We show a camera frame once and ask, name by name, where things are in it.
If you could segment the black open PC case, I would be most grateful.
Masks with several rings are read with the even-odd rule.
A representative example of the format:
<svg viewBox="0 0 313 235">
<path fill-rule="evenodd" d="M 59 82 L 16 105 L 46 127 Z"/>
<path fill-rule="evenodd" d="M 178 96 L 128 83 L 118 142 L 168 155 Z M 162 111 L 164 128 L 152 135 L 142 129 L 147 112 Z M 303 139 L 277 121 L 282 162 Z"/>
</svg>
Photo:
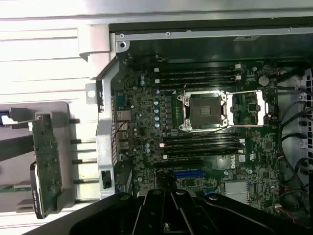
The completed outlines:
<svg viewBox="0 0 313 235">
<path fill-rule="evenodd" d="M 134 192 L 129 161 L 112 148 L 112 82 L 131 62 L 163 58 L 171 63 L 266 61 L 277 68 L 278 184 L 273 214 L 294 224 L 313 219 L 313 158 L 301 119 L 313 108 L 300 100 L 299 81 L 313 69 L 313 16 L 96 24 L 88 27 L 95 73 L 100 194 Z"/>
</svg>

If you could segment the green motherboard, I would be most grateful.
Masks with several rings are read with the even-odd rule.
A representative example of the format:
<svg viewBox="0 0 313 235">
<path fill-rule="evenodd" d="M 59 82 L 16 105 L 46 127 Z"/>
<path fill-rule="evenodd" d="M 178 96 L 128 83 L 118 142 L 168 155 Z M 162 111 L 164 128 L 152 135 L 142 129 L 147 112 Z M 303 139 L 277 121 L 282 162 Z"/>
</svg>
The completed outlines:
<svg viewBox="0 0 313 235">
<path fill-rule="evenodd" d="M 161 78 L 154 68 L 165 70 L 183 68 L 231 67 L 241 75 L 236 85 L 222 88 L 161 90 L 155 84 Z M 163 58 L 135 60 L 112 82 L 112 148 L 121 161 L 129 161 L 133 174 L 134 192 L 144 189 L 174 188 L 189 190 L 197 196 L 212 193 L 225 195 L 226 181 L 246 181 L 248 202 L 254 208 L 272 213 L 278 190 L 274 162 L 278 153 L 278 70 L 266 61 L 225 61 L 208 63 L 171 63 Z M 258 83 L 260 76 L 269 78 L 266 87 Z M 178 129 L 176 96 L 184 91 L 225 91 L 226 93 L 262 90 L 268 103 L 268 114 L 261 127 L 230 127 L 211 132 L 189 133 Z M 233 117 L 236 125 L 256 125 L 257 101 L 255 94 L 233 96 Z M 166 137 L 205 136 L 215 133 L 239 133 L 244 154 L 192 157 L 164 160 L 164 149 L 159 144 Z M 175 147 L 170 149 L 208 148 L 212 146 Z M 202 178 L 177 179 L 175 172 L 204 171 Z"/>
</svg>

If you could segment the hard disk with blue carrier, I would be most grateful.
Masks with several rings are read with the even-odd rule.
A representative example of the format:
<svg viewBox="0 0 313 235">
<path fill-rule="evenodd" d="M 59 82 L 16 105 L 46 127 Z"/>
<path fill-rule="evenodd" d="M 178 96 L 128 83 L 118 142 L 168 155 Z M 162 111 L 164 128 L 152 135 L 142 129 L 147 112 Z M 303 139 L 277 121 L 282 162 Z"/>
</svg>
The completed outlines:
<svg viewBox="0 0 313 235">
<path fill-rule="evenodd" d="M 15 121 L 10 117 L 9 110 L 0 110 L 0 127 L 14 124 Z"/>
</svg>

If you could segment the blue expansion slot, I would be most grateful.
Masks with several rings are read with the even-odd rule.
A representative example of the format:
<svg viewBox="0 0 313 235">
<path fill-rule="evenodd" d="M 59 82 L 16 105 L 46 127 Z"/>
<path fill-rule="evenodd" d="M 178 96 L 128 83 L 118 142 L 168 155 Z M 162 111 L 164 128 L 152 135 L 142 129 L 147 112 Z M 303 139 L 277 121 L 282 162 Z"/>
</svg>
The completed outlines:
<svg viewBox="0 0 313 235">
<path fill-rule="evenodd" d="M 202 178 L 205 176 L 204 171 L 196 170 L 196 171 L 181 171 L 181 172 L 175 172 L 175 177 L 177 179 L 182 178 Z"/>
</svg>

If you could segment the CPU socket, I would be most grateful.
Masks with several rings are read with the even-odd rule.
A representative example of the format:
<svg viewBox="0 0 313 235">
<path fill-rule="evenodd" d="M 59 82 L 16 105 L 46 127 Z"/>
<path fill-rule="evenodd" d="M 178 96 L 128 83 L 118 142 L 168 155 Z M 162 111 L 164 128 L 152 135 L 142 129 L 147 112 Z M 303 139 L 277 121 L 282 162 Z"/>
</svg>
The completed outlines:
<svg viewBox="0 0 313 235">
<path fill-rule="evenodd" d="M 189 133 L 211 132 L 233 124 L 225 91 L 184 91 L 176 96 L 179 130 Z"/>
</svg>

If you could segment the black RAM slot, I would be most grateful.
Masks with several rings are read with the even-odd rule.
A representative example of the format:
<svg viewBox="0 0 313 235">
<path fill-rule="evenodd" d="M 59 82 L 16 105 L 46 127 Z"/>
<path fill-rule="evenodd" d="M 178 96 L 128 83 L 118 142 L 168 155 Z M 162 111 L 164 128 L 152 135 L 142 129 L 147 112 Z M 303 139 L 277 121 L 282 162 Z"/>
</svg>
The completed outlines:
<svg viewBox="0 0 313 235">
<path fill-rule="evenodd" d="M 174 69 L 165 70 L 161 68 L 154 68 L 153 72 L 159 74 L 189 74 L 189 73 L 230 73 L 235 71 L 240 71 L 242 69 L 241 64 L 235 64 L 231 67 L 207 67 L 207 68 L 183 68 L 183 69 Z"/>
<path fill-rule="evenodd" d="M 235 72 L 232 71 L 185 71 L 185 72 L 163 72 L 156 73 L 159 77 L 162 78 L 183 78 L 183 77 L 230 77 L 236 75 Z"/>
<path fill-rule="evenodd" d="M 156 78 L 155 84 L 209 84 L 209 85 L 228 85 L 242 79 L 241 75 L 235 76 L 196 76 L 196 77 L 165 77 Z"/>
<path fill-rule="evenodd" d="M 208 148 L 164 149 L 164 154 L 232 153 L 242 150 L 240 146 L 213 146 Z"/>
<path fill-rule="evenodd" d="M 235 83 L 174 83 L 174 84 L 159 84 L 161 90 L 174 89 L 206 89 L 206 88 L 222 88 L 235 86 Z"/>
<path fill-rule="evenodd" d="M 172 144 L 174 142 L 187 141 L 214 141 L 214 140 L 237 140 L 243 138 L 239 133 L 215 133 L 205 136 L 181 136 L 181 137 L 166 137 L 163 138 L 164 143 Z"/>
<path fill-rule="evenodd" d="M 160 148 L 175 148 L 175 147 L 194 147 L 194 146 L 220 146 L 220 145 L 239 145 L 241 144 L 239 141 L 207 141 L 207 142 L 186 142 L 186 143 L 160 143 Z"/>
<path fill-rule="evenodd" d="M 207 156 L 224 156 L 224 155 L 235 155 L 244 154 L 243 150 L 226 151 L 226 152 L 181 152 L 181 153 L 165 153 L 162 155 L 164 160 L 167 159 L 181 159 L 181 158 L 192 158 L 192 157 L 207 157 Z"/>
</svg>

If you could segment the silver chipset heatsink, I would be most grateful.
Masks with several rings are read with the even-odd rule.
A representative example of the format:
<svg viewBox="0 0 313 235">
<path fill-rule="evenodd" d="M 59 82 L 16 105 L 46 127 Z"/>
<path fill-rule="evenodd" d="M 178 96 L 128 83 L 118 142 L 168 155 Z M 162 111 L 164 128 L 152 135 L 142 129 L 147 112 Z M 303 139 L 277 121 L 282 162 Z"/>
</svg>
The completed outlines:
<svg viewBox="0 0 313 235">
<path fill-rule="evenodd" d="M 226 181 L 225 184 L 225 196 L 247 204 L 248 202 L 248 192 L 246 181 Z"/>
</svg>

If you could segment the grey parts rack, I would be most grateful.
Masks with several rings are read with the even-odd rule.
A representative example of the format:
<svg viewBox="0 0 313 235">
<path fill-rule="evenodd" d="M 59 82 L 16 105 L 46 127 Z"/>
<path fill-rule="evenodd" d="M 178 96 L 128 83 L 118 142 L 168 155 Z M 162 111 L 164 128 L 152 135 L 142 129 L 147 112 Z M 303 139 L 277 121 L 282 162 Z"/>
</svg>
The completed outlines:
<svg viewBox="0 0 313 235">
<path fill-rule="evenodd" d="M 48 113 L 58 144 L 63 190 L 57 199 L 57 210 L 50 214 L 72 207 L 75 192 L 68 105 L 63 101 L 13 103 L 0 104 L 0 110 L 9 110 L 15 121 L 0 127 L 0 185 L 31 187 L 30 165 L 35 161 L 35 154 L 29 123 L 36 113 Z M 35 212 L 32 191 L 0 193 L 0 212 L 9 211 Z"/>
</svg>

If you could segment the green RAM stick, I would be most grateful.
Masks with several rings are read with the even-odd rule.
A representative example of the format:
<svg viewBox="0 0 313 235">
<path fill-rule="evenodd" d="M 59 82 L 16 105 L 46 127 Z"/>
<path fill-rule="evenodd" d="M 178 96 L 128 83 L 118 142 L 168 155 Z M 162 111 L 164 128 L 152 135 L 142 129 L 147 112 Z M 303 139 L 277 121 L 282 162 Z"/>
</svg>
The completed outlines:
<svg viewBox="0 0 313 235">
<path fill-rule="evenodd" d="M 0 193 L 31 191 L 31 187 L 17 187 L 13 185 L 0 185 Z"/>
</svg>

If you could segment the silver socket cover frame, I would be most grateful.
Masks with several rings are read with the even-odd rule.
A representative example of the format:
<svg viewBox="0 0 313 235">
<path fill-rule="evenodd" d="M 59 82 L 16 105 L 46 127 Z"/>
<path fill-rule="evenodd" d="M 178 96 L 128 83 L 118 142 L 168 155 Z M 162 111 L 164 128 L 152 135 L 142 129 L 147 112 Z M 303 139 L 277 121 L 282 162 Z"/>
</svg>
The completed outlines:
<svg viewBox="0 0 313 235">
<path fill-rule="evenodd" d="M 233 117 L 233 96 L 237 94 L 255 94 L 256 101 L 257 101 L 257 123 L 256 125 L 236 125 L 234 124 L 234 117 Z M 225 95 L 225 115 L 226 115 L 226 127 L 261 127 L 264 126 L 264 117 L 268 114 L 268 103 L 263 98 L 263 91 L 262 90 L 252 90 L 252 91 L 242 91 L 242 92 L 233 92 L 227 93 Z"/>
</svg>

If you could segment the silver perforated drive cage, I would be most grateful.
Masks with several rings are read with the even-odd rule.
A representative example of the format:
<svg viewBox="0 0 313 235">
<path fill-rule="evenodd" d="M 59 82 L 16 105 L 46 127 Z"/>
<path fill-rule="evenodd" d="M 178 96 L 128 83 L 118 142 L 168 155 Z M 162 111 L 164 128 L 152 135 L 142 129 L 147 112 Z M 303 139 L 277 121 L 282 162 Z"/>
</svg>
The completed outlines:
<svg viewBox="0 0 313 235">
<path fill-rule="evenodd" d="M 301 91 L 300 100 L 305 101 L 305 108 L 313 108 L 313 69 L 307 69 L 304 71 L 304 75 L 299 81 L 299 89 Z M 308 151 L 311 152 L 313 158 L 313 110 L 304 114 L 301 119 L 307 123 L 307 126 L 303 129 L 307 135 L 306 146 Z"/>
</svg>

